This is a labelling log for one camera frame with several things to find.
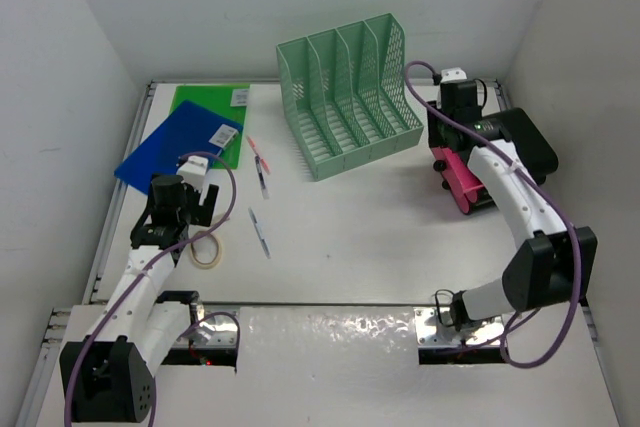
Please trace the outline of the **beige masking tape roll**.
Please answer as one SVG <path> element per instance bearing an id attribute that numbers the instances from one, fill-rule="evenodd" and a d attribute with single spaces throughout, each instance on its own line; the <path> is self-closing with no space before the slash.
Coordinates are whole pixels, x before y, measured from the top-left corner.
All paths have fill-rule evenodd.
<path id="1" fill-rule="evenodd" d="M 223 257 L 223 243 L 215 233 L 207 233 L 189 246 L 192 264 L 200 270 L 217 267 Z"/>

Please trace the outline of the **black drawer box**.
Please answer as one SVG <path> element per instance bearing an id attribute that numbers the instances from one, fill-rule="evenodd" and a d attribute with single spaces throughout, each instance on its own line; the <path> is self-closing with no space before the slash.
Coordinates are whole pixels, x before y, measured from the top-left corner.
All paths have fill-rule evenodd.
<path id="1" fill-rule="evenodd" d="M 529 175 L 538 185 L 543 184 L 546 177 L 558 169 L 559 161 L 555 151 L 522 109 L 514 108 L 487 116 L 500 116 L 507 130 L 513 136 L 513 141 L 507 143 L 511 143 L 515 148 L 515 159 L 528 170 Z M 468 167 L 471 152 L 457 154 Z M 474 207 L 472 212 L 493 203 L 487 189 L 486 192 L 485 199 L 477 207 Z"/>

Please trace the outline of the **pink drawer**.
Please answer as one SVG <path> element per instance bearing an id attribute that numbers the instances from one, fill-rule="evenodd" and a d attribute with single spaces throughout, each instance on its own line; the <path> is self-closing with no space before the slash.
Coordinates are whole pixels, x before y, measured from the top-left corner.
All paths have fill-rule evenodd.
<path id="1" fill-rule="evenodd" d="M 486 197 L 484 184 L 451 149 L 432 147 L 431 152 L 435 158 L 433 168 L 441 175 L 459 210 L 470 214 Z"/>

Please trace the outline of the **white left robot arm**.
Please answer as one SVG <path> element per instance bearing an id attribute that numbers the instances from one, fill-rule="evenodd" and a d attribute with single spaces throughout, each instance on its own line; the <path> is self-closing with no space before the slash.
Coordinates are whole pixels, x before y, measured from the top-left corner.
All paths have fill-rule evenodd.
<path id="1" fill-rule="evenodd" d="M 124 272 L 99 318 L 59 357 L 63 422 L 140 423 L 155 408 L 155 375 L 195 320 L 194 291 L 163 285 L 187 245 L 190 226 L 208 226 L 218 195 L 204 174 L 153 175 L 131 231 Z"/>

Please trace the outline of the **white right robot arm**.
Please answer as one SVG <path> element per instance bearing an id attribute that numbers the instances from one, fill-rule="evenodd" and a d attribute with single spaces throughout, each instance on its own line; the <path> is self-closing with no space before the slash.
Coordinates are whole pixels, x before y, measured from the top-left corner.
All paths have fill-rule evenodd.
<path id="1" fill-rule="evenodd" d="M 453 295 L 451 327 L 462 330 L 510 312 L 567 302 L 576 266 L 584 295 L 597 238 L 581 227 L 572 241 L 559 214 L 536 192 L 559 161 L 530 117 L 519 108 L 486 115 L 475 82 L 454 80 L 440 83 L 427 119 L 433 168 L 460 211 L 468 215 L 495 205 L 516 246 L 497 280 Z"/>

